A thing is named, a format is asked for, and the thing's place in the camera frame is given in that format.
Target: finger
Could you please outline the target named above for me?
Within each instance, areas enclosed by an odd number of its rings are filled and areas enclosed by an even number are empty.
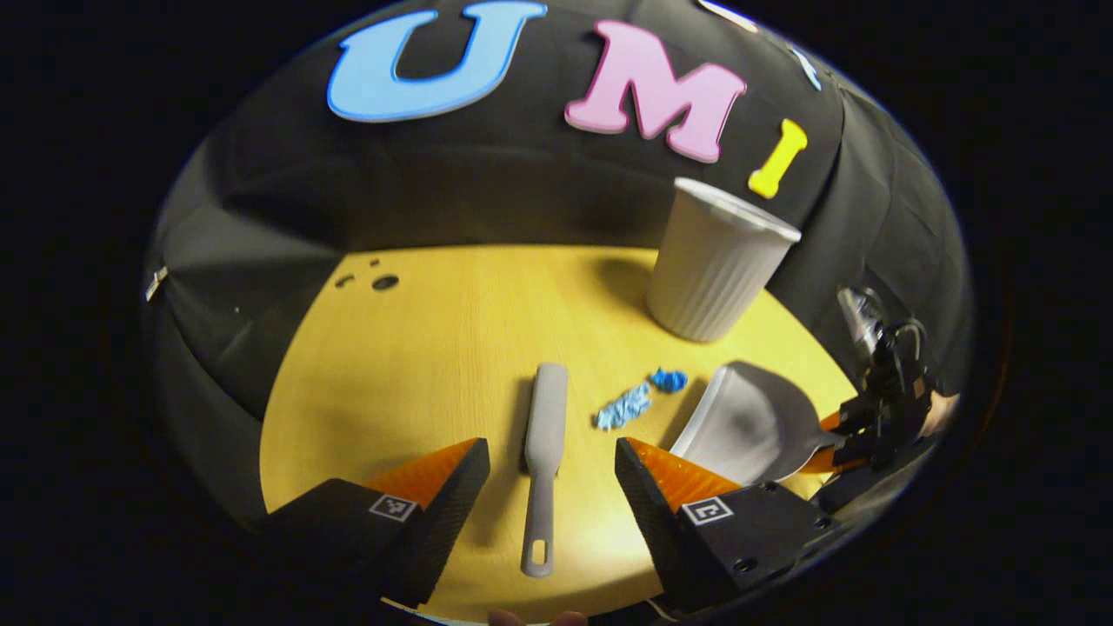
[[[588,626],[588,616],[574,610],[565,610],[558,615],[549,626]]]
[[[525,626],[513,613],[495,609],[487,614],[489,626]]]

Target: gray spatula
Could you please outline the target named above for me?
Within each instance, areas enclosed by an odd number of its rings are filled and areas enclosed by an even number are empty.
[[[530,470],[530,503],[525,512],[522,573],[542,578],[553,573],[553,479],[564,453],[568,369],[542,363],[533,383],[530,421],[525,427],[525,464]],[[534,554],[542,557],[539,563]]]

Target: blue debris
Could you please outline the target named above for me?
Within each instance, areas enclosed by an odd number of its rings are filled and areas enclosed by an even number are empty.
[[[622,428],[630,420],[644,413],[650,404],[649,383],[643,382],[599,411],[599,415],[595,418],[595,428],[608,431],[612,428]]]
[[[674,391],[680,391],[688,384],[688,374],[683,372],[666,372],[661,368],[657,369],[653,375],[649,376],[657,389],[666,393],[672,393]]]

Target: wooden tabletop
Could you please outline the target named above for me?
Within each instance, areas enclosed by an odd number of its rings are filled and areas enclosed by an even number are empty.
[[[259,470],[273,511],[328,478],[371,476],[472,437],[489,440],[491,476],[423,614],[484,622],[589,615],[661,593],[614,478],[614,441],[668,449],[715,370],[733,360],[795,382],[818,415],[855,390],[767,292],[725,339],[679,339],[649,316],[657,251],[595,246],[464,246],[352,254],[325,284],[283,361],[267,405]],[[395,275],[382,291],[373,283]],[[569,369],[564,456],[555,482],[555,573],[519,569],[529,477],[520,473],[533,375]],[[594,414],[658,366],[691,382],[603,432]],[[827,477],[782,485],[810,497]]]

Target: yellow table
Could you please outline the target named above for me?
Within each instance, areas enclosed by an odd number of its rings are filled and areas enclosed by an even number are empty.
[[[661,593],[614,478],[614,441],[672,446],[715,370],[743,360],[794,381],[827,415],[855,390],[819,343],[762,292],[721,341],[658,326],[644,305],[657,251],[465,246],[345,257],[283,361],[259,452],[273,511],[325,479],[363,482],[404,461],[485,437],[491,476],[460,534],[426,615],[484,622],[491,608],[528,622],[603,613]],[[400,282],[376,291],[386,274]],[[346,275],[353,277],[336,286]],[[519,569],[529,477],[519,472],[539,363],[568,366],[564,456],[555,482],[555,573]],[[658,366],[691,379],[626,428],[593,415]],[[784,485],[809,497],[826,476]]]

